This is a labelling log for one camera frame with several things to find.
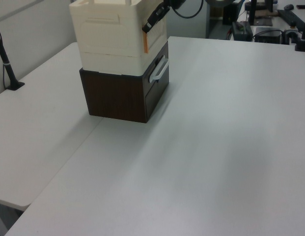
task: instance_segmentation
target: table surface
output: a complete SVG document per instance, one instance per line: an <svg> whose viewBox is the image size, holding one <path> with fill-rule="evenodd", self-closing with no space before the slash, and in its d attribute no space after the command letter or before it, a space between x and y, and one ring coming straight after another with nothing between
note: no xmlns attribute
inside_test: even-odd
<svg viewBox="0 0 305 236"><path fill-rule="evenodd" d="M104 118L7 236L305 236L305 53L171 37L169 58L150 121Z"/></svg>
<svg viewBox="0 0 305 236"><path fill-rule="evenodd" d="M0 94L0 203L25 210L101 118L91 117L76 43Z"/></svg>
<svg viewBox="0 0 305 236"><path fill-rule="evenodd" d="M292 10L301 20L303 20L305 22L305 9L299 10L296 8L296 5L305 5L305 0L295 0L295 1L291 1L291 0L279 0L278 1L278 9L283 10L284 7L288 4L293 4L294 5L294 9ZM242 9L240 11L240 14L242 12L244 12L245 4L243 4ZM237 20L238 22L240 21L245 21L246 20L246 12L243 13L242 15L239 16L239 19ZM253 34L256 33L256 28L257 27L272 27L272 28L279 28L280 30L290 30L290 26L279 16L278 17L273 17L272 18L272 22L273 22L273 26L251 26L251 30L253 32Z"/></svg>

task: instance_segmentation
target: white drawer handle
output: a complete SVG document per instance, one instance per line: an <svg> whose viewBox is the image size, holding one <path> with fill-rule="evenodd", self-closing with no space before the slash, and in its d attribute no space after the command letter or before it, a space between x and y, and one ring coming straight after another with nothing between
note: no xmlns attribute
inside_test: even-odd
<svg viewBox="0 0 305 236"><path fill-rule="evenodd" d="M163 56L160 60L159 64L156 66L152 74L150 75L149 82L153 82L154 80L159 80L163 76L164 72L168 68L169 60Z"/></svg>

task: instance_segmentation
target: white plastic container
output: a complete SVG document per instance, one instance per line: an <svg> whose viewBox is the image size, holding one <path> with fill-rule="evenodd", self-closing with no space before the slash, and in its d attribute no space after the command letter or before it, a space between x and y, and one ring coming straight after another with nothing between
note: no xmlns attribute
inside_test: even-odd
<svg viewBox="0 0 305 236"><path fill-rule="evenodd" d="M70 4L83 69L141 76L167 41L163 18L142 26L162 0L78 0Z"/></svg>

